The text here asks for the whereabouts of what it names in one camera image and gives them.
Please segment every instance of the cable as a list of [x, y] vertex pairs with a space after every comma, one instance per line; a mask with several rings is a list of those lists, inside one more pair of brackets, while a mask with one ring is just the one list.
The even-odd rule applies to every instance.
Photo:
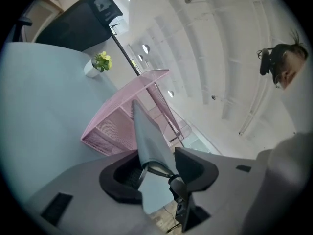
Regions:
[[173, 214], [171, 214], [166, 208], [165, 208], [165, 206], [163, 206], [163, 208], [172, 216], [172, 218], [173, 218], [173, 221], [174, 221], [174, 224], [176, 225], [176, 221], [175, 221], [175, 219], [174, 219], [174, 216], [173, 216]]
[[180, 225], [181, 225], [180, 223], [174, 225], [172, 228], [170, 228], [170, 229], [167, 230], [166, 234], [168, 234], [169, 232], [171, 232], [172, 230], [174, 230], [175, 228], [177, 228], [177, 227], [180, 226]]

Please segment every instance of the white ceiling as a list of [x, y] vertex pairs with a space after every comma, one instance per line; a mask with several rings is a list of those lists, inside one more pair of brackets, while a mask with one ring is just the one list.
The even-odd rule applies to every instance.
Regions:
[[170, 105], [228, 156], [255, 158], [296, 131], [283, 91], [259, 74], [256, 55], [291, 44], [290, 29], [306, 42], [280, 0], [131, 0], [129, 7], [133, 52], [171, 71], [160, 84], [175, 93]]

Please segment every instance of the light blue tabletop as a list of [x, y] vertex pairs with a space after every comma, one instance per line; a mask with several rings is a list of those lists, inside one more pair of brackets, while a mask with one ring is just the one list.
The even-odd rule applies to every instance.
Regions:
[[0, 61], [0, 152], [4, 174], [24, 202], [64, 170], [103, 157], [80, 141], [116, 88], [84, 75], [87, 54], [9, 43]]

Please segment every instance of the potted plant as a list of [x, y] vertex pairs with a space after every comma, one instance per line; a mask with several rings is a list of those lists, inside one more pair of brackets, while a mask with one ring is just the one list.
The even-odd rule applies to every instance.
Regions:
[[84, 67], [84, 73], [87, 77], [95, 77], [104, 70], [109, 70], [112, 67], [111, 57], [104, 51], [94, 56], [94, 60], [89, 62]]

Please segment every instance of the pink desk organizer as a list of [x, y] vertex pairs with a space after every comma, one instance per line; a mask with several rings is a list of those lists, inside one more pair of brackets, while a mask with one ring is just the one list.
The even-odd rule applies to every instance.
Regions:
[[101, 106], [81, 141], [107, 156], [136, 150], [132, 109], [134, 99], [159, 125], [169, 147], [182, 141], [191, 133], [191, 128], [169, 108], [156, 84], [168, 72], [150, 70], [125, 85]]

